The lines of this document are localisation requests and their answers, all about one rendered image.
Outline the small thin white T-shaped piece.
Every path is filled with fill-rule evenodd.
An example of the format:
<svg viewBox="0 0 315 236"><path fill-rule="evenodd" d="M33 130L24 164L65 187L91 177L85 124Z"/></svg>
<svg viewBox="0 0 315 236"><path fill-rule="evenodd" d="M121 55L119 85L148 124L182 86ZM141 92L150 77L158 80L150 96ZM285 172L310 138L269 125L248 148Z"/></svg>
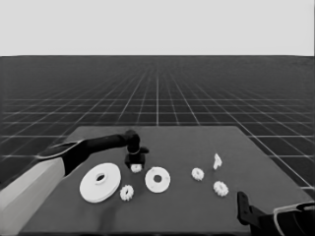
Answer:
<svg viewBox="0 0 315 236"><path fill-rule="evenodd" d="M222 165L222 160L221 160L220 156L216 153L215 154L215 162L214 162L213 168L215 170L217 170L219 167L221 167L221 165Z"/></svg>

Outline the white round carrier wide hole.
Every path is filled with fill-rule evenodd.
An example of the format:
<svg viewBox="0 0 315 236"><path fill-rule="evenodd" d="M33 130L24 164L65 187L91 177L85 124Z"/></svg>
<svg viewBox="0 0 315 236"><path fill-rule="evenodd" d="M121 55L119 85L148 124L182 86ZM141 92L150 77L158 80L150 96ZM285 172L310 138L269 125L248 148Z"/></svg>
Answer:
<svg viewBox="0 0 315 236"><path fill-rule="evenodd" d="M170 175L165 168L152 167L145 176L147 188L155 194L165 192L170 185Z"/></svg>

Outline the large thick white disc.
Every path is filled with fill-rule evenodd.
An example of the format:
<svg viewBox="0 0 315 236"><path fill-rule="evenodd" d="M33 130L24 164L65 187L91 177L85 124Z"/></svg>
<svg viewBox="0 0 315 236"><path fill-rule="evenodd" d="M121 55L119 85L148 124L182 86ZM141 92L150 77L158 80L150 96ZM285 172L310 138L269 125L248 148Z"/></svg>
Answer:
<svg viewBox="0 0 315 236"><path fill-rule="evenodd" d="M80 183L80 194L88 203L100 203L111 197L121 181L119 167L114 163L98 164L89 170Z"/></svg>

